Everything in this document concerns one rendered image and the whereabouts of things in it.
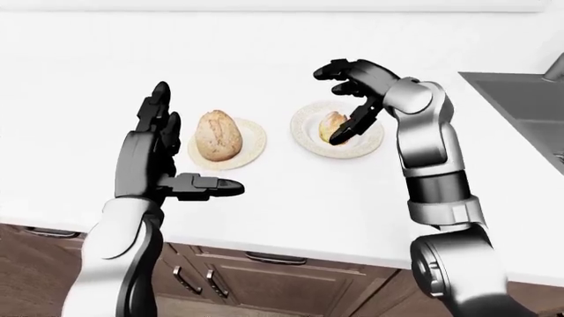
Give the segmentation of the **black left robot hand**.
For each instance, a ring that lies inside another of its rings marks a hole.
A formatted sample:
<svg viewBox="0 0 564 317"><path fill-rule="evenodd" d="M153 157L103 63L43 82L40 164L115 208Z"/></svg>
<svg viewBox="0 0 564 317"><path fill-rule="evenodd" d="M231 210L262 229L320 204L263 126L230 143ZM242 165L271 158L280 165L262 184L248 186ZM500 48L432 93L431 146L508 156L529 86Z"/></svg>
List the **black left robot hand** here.
<svg viewBox="0 0 564 317"><path fill-rule="evenodd" d="M124 139L115 171L115 197L142 197L162 205L168 197L185 202L232 197L245 192L229 179L176 173L181 118L169 111L171 92L159 82L137 112L137 127Z"/></svg>

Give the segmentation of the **small pale bread roll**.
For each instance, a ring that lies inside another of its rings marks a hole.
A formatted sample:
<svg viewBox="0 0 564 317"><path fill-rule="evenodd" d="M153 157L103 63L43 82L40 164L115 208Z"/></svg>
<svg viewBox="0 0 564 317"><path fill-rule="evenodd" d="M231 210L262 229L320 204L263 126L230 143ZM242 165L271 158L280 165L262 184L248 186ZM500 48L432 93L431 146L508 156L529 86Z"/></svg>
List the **small pale bread roll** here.
<svg viewBox="0 0 564 317"><path fill-rule="evenodd" d="M337 111L327 113L318 124L319 137L328 144L332 134L346 121L348 121L348 118L345 114L341 114Z"/></svg>

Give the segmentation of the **large oval brown bread loaf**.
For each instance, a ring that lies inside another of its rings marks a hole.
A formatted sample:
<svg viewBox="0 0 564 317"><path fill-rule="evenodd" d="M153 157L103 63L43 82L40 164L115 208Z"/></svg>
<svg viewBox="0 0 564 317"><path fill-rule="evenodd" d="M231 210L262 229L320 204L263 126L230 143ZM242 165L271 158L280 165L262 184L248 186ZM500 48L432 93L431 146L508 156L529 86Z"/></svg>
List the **large oval brown bread loaf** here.
<svg viewBox="0 0 564 317"><path fill-rule="evenodd" d="M200 155L213 162L229 160L242 149L241 132L222 110L212 110L200 118L195 142Z"/></svg>

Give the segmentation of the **grey sink faucet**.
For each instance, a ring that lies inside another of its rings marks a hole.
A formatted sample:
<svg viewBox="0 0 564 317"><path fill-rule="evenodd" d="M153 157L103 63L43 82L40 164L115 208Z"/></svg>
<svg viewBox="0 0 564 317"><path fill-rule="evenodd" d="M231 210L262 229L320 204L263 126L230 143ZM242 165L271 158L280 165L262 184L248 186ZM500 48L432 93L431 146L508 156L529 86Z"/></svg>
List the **grey sink faucet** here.
<svg viewBox="0 0 564 317"><path fill-rule="evenodd" d="M554 61L548 70L542 76L547 82L557 82L564 77L564 52Z"/></svg>

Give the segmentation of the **cream plate with patterned rim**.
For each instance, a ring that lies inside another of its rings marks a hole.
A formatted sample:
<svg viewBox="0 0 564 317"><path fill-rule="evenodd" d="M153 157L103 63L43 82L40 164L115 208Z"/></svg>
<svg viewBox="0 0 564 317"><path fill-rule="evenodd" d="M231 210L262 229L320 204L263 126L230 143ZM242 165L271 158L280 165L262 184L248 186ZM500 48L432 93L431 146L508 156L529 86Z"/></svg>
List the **cream plate with patterned rim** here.
<svg viewBox="0 0 564 317"><path fill-rule="evenodd" d="M329 113L336 111L350 115L355 106L338 101L318 101L294 113L290 123L293 139L305 150L325 158L354 159L377 150L384 139L384 128L375 123L361 136L354 136L344 144L333 146L319 136L318 126Z"/></svg>

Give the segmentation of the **grey steel sink basin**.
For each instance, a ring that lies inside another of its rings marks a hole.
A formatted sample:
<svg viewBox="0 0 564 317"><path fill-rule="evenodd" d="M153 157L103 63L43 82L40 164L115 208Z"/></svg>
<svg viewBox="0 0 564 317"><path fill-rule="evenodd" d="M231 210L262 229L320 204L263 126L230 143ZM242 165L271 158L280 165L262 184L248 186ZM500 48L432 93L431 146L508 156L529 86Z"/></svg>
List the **grey steel sink basin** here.
<svg viewBox="0 0 564 317"><path fill-rule="evenodd" d="M541 74L459 73L564 176L564 78Z"/></svg>

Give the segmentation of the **plain cream plate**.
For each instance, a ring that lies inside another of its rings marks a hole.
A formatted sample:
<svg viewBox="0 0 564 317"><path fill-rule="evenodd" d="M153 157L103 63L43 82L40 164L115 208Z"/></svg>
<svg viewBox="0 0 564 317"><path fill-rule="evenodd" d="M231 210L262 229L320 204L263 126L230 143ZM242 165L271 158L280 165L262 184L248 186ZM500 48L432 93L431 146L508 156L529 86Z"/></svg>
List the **plain cream plate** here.
<svg viewBox="0 0 564 317"><path fill-rule="evenodd" d="M242 118L233 118L233 120L241 132L241 151L229 160L213 162L200 155L195 137L192 136L188 141L187 153L196 166L211 171L233 170L252 163L263 153L267 143L267 136L262 126Z"/></svg>

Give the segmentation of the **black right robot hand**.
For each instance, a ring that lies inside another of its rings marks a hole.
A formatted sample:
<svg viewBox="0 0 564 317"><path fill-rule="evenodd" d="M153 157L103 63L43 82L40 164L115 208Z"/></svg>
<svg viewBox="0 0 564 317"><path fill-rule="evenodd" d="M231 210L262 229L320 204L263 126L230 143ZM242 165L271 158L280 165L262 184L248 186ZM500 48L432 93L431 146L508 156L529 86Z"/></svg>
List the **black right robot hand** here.
<svg viewBox="0 0 564 317"><path fill-rule="evenodd" d="M346 59L331 60L329 64L315 70L313 76L319 81L340 81L341 84L331 89L337 96L350 95L367 99L331 135L329 142L333 145L343 144L353 136L364 134L383 110L385 94L400 79L391 70L368 60L350 62Z"/></svg>

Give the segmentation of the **brown wooden base cabinet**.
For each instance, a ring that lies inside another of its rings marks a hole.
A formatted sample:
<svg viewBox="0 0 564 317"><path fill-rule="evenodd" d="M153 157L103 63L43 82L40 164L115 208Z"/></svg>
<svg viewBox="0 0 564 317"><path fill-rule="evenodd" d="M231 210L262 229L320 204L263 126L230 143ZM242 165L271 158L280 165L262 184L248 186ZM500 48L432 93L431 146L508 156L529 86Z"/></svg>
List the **brown wooden base cabinet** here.
<svg viewBox="0 0 564 317"><path fill-rule="evenodd" d="M60 317L66 293L80 269L84 237L60 240L0 225L0 316ZM300 317L451 317L442 303L417 287L410 271L309 259L302 266L251 261L244 251L166 244L154 269L157 295L181 304L212 304L289 313ZM182 276L203 289L185 290ZM221 288L208 285L209 269Z"/></svg>

